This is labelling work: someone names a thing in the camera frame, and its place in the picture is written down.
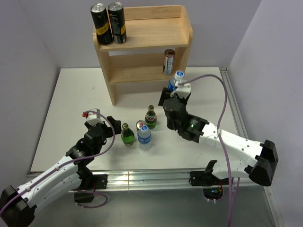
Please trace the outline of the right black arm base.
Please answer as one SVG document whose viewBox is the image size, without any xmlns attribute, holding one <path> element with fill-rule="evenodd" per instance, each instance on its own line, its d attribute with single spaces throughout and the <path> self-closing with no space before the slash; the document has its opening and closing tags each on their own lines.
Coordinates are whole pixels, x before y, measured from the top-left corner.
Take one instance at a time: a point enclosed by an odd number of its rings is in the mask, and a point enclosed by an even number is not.
<svg viewBox="0 0 303 227">
<path fill-rule="evenodd" d="M 204 196 L 210 200 L 217 200 L 223 197 L 223 186 L 229 184 L 229 179 L 218 179 L 205 171 L 191 171 L 188 183 L 191 186 L 206 187 L 203 189 Z"/>
</svg>

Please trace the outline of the silver blue energy can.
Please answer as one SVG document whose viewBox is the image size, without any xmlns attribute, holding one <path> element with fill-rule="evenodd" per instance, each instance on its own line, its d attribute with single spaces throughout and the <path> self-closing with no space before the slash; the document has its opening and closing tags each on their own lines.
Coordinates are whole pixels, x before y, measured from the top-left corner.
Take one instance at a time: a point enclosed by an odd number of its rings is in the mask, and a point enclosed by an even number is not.
<svg viewBox="0 0 303 227">
<path fill-rule="evenodd" d="M 175 59 L 175 51 L 173 49 L 166 49 L 164 52 L 164 62 L 163 62 L 163 74 L 170 76 L 173 72 L 173 65 Z"/>
</svg>

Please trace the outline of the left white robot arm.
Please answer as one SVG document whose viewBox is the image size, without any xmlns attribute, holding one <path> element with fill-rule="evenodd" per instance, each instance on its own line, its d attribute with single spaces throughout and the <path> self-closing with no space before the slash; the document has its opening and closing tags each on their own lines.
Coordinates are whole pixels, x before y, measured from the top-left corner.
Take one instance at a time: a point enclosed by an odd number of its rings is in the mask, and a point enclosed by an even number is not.
<svg viewBox="0 0 303 227">
<path fill-rule="evenodd" d="M 9 185 L 2 191 L 0 217 L 7 226 L 27 227 L 33 222 L 35 211 L 68 191 L 91 186 L 92 173 L 87 165 L 103 154 L 101 149 L 107 139 L 114 139 L 122 129 L 121 121 L 112 116 L 87 111 L 83 117 L 87 132 L 55 165 L 23 185 Z"/>
</svg>

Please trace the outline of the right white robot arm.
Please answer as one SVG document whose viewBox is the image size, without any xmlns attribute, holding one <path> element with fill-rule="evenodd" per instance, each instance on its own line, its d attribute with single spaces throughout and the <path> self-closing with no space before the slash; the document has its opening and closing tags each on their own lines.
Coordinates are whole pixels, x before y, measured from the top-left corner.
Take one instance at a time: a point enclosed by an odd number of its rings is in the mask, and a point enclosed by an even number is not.
<svg viewBox="0 0 303 227">
<path fill-rule="evenodd" d="M 278 164 L 274 142 L 252 141 L 219 130 L 208 120 L 189 114 L 186 105 L 190 95 L 189 88 L 175 91 L 163 88 L 158 105 L 167 117 L 167 127 L 188 141 L 221 148 L 237 160 L 211 160 L 205 170 L 190 173 L 189 183 L 192 186 L 228 185 L 230 178 L 249 178 L 261 186 L 271 186 Z"/>
</svg>

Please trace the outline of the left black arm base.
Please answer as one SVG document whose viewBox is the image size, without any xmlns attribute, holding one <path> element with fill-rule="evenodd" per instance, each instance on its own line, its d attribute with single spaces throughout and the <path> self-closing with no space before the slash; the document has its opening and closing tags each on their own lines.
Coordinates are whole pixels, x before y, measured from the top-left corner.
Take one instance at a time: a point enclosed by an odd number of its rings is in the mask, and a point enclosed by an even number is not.
<svg viewBox="0 0 303 227">
<path fill-rule="evenodd" d="M 76 190 L 78 191 L 93 191 L 97 189 L 106 189 L 107 187 L 107 174 L 94 175 L 86 166 L 82 167 L 76 175 L 80 179 L 80 185 Z M 74 201 L 77 204 L 91 203 L 95 198 L 94 194 L 85 192 L 75 192 Z"/>
</svg>

